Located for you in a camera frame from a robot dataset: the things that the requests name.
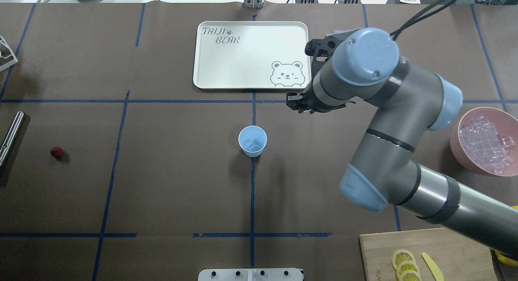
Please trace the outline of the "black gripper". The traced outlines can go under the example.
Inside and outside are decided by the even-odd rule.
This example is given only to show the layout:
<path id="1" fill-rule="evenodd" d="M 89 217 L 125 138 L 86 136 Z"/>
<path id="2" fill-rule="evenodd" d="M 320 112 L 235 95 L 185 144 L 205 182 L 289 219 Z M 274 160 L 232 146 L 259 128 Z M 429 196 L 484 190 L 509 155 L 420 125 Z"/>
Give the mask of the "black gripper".
<path id="1" fill-rule="evenodd" d="M 286 105 L 298 113 L 309 111 L 313 113 L 328 113 L 339 108 L 345 108 L 348 100 L 337 100 L 327 95 L 324 100 L 319 99 L 312 87 L 306 87 L 301 92 L 287 92 Z"/>

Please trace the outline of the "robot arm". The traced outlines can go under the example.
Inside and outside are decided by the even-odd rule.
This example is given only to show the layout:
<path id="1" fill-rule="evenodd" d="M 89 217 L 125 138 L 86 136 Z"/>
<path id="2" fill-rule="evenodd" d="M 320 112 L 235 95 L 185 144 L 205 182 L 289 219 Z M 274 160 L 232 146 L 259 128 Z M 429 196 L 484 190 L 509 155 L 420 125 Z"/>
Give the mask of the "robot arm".
<path id="1" fill-rule="evenodd" d="M 412 160 L 425 131 L 445 128 L 459 113 L 457 86 L 409 62 L 378 28 L 312 39 L 304 51 L 314 58 L 312 80 L 287 93 L 289 108 L 327 113 L 354 97 L 377 108 L 339 184 L 348 200 L 376 213 L 401 207 L 517 259 L 516 209 Z"/>

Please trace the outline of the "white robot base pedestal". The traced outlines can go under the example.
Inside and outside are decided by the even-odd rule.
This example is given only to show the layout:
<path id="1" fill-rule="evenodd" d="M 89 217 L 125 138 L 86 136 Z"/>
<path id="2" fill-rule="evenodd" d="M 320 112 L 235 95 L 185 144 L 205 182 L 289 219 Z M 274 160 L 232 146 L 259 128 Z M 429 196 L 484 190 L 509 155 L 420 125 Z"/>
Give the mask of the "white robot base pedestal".
<path id="1" fill-rule="evenodd" d="M 204 269 L 198 281 L 304 281 L 299 268 L 226 268 Z"/>

